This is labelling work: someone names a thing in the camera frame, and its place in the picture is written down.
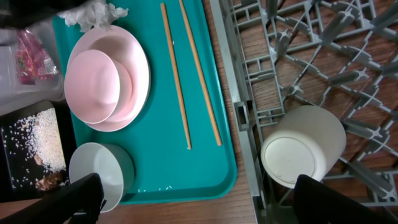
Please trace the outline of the small pink plate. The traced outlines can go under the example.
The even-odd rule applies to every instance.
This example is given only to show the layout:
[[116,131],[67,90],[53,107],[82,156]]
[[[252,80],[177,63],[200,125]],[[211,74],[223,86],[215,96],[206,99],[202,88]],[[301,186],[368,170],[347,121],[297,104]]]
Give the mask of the small pink plate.
[[118,105],[121,92],[118,70],[105,53],[83,51],[68,64],[64,92],[69,108],[78,119],[89,124],[100,123]]

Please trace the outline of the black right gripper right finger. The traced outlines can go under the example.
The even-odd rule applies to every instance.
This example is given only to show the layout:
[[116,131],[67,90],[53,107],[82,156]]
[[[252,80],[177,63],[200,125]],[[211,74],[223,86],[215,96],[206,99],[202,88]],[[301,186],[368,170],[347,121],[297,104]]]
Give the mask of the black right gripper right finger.
[[294,187],[294,212],[299,223],[388,224],[395,221],[301,174]]

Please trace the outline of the brown food scraps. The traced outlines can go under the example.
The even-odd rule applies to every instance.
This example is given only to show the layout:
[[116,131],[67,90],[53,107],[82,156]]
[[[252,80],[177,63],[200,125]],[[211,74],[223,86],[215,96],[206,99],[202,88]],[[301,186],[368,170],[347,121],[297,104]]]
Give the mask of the brown food scraps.
[[44,161],[38,154],[34,155],[37,165],[44,168],[44,177],[35,181],[39,191],[51,191],[65,181],[66,164],[64,161]]

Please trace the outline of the pile of rice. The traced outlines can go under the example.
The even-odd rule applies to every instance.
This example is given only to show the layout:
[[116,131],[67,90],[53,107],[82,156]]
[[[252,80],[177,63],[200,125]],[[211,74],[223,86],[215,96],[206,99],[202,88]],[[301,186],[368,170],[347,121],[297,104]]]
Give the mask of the pile of rice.
[[35,181],[44,177],[44,168],[36,164],[35,154],[44,161],[65,162],[53,108],[1,127],[1,137],[14,190],[37,189]]

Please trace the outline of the wooden chopstick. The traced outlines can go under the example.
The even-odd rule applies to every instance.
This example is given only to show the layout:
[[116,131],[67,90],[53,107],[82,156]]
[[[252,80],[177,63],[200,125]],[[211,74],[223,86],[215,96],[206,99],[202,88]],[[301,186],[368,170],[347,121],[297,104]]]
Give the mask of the wooden chopstick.
[[214,136],[215,136],[215,140],[216,140],[217,145],[221,146],[222,145],[222,140],[221,140],[220,132],[219,132],[218,125],[217,125],[217,122],[216,122],[215,114],[214,114],[214,111],[213,111],[213,106],[211,104],[211,99],[210,99],[210,96],[209,96],[208,88],[207,88],[205,77],[204,77],[204,74],[203,74],[203,69],[201,67],[200,58],[198,56],[197,47],[196,47],[195,40],[194,40],[193,33],[192,33],[192,28],[190,27],[190,23],[189,23],[189,20],[188,20],[187,12],[186,12],[186,9],[185,9],[183,1],[179,0],[179,4],[180,4],[180,9],[181,9],[181,12],[182,12],[183,21],[184,21],[184,24],[185,24],[185,29],[186,29],[186,32],[187,32],[188,40],[189,40],[189,43],[190,43],[190,48],[192,50],[193,59],[195,61],[197,74],[198,74],[198,77],[199,77],[199,80],[200,80],[201,89],[202,89],[203,96],[204,96],[204,99],[205,99],[206,108],[207,108],[207,111],[208,111],[208,115],[209,115],[209,118],[210,118],[210,121],[211,121],[211,126],[212,126],[213,133],[214,133]]
[[188,127],[188,121],[187,121],[187,114],[185,111],[185,104],[183,100],[183,94],[182,94],[182,87],[180,84],[180,79],[179,79],[179,74],[178,74],[178,67],[177,67],[177,61],[175,58],[175,52],[174,52],[174,45],[173,45],[173,40],[172,40],[172,35],[170,31],[170,25],[169,25],[169,19],[167,16],[167,9],[166,5],[164,2],[160,4],[161,8],[161,13],[162,13],[162,20],[164,23],[164,29],[165,29],[165,35],[167,38],[167,45],[169,49],[169,55],[170,55],[170,61],[172,65],[172,71],[174,75],[174,82],[175,82],[175,88],[177,91],[177,98],[178,98],[178,103],[179,103],[179,108],[180,108],[180,114],[182,117],[182,123],[183,123],[183,128],[185,132],[185,138],[187,142],[187,149],[191,150],[192,149],[192,143],[190,139],[190,132],[189,132],[189,127]]

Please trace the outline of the clear plastic bin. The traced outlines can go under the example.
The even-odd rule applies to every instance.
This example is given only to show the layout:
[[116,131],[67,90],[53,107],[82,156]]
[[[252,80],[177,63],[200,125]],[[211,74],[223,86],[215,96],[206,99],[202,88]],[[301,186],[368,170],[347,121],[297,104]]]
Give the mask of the clear plastic bin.
[[64,99],[52,20],[21,30],[1,29],[1,114]]

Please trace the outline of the teal plastic tray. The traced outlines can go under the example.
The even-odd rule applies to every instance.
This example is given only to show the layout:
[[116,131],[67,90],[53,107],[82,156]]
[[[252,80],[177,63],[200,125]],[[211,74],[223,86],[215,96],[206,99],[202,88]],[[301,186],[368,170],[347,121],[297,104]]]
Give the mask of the teal plastic tray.
[[[182,87],[192,149],[180,114],[160,4],[167,9]],[[200,58],[222,145],[215,140],[179,1],[116,1],[128,8],[116,25],[140,43],[150,68],[147,101],[125,128],[115,132],[91,129],[73,118],[77,144],[121,146],[132,157],[136,178],[123,204],[210,200],[226,195],[236,182],[237,165],[228,117],[201,1],[183,1]]]

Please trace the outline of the large pink plate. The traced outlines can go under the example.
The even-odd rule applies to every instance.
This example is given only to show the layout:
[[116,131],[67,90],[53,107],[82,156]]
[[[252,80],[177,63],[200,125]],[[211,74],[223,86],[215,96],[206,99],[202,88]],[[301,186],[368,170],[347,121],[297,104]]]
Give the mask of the large pink plate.
[[86,50],[99,50],[112,59],[118,70],[121,92],[116,110],[109,118],[96,124],[84,123],[102,132],[125,128],[143,109],[149,95],[150,68],[144,50],[130,32],[119,26],[111,26],[109,30],[94,28],[83,34],[68,64]]

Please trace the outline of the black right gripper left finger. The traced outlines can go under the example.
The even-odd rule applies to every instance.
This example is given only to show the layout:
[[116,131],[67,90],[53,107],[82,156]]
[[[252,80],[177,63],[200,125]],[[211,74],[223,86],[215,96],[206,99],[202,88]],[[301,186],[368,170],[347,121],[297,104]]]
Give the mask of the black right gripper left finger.
[[91,173],[1,219],[1,223],[96,223],[105,203],[101,178]]

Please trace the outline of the white napkin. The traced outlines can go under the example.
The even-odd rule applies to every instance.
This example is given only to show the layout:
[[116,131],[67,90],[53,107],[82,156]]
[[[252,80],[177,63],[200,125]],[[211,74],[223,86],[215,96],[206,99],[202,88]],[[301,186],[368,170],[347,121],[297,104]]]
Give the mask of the white napkin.
[[126,17],[128,8],[116,7],[106,0],[91,0],[79,7],[58,13],[68,27],[79,25],[80,32],[86,33],[92,28],[110,29],[111,24],[119,18]]

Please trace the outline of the red snack wrapper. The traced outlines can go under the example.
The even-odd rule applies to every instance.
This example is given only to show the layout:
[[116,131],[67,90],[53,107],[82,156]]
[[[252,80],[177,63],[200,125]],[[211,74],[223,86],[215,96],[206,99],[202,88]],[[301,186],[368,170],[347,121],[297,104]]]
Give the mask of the red snack wrapper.
[[53,80],[58,74],[52,57],[30,29],[17,31],[16,74],[23,85]]

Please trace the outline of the white cup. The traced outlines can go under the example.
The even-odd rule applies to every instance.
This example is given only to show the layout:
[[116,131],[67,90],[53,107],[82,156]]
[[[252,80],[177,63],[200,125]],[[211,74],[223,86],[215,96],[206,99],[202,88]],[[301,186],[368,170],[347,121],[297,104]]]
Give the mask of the white cup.
[[305,105],[284,115],[264,140],[260,157],[267,174],[292,189],[302,174],[321,181],[345,147],[342,122],[323,108]]

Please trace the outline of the grey dishwasher rack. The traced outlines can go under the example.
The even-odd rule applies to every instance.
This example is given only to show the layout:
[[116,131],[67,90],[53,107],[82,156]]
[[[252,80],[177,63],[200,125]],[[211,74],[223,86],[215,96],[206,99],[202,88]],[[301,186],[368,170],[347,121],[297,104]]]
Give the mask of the grey dishwasher rack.
[[211,1],[257,223],[295,223],[293,191],[272,180],[261,145],[289,111],[312,105],[345,127],[323,182],[397,220],[397,2]]

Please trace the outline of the white bowl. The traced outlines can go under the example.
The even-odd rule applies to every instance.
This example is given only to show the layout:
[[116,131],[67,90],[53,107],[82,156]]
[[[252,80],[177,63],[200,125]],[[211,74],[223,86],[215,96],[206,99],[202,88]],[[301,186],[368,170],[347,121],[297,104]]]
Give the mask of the white bowl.
[[97,173],[101,179],[106,201],[103,213],[113,210],[132,187],[135,169],[130,155],[113,144],[87,142],[72,154],[69,179],[74,183],[84,176]]

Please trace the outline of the black food waste tray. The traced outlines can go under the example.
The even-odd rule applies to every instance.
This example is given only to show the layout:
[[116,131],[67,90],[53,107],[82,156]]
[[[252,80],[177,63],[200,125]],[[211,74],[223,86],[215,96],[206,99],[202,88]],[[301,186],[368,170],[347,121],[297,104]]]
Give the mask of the black food waste tray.
[[42,198],[69,184],[76,149],[64,101],[40,101],[1,116],[1,201]]

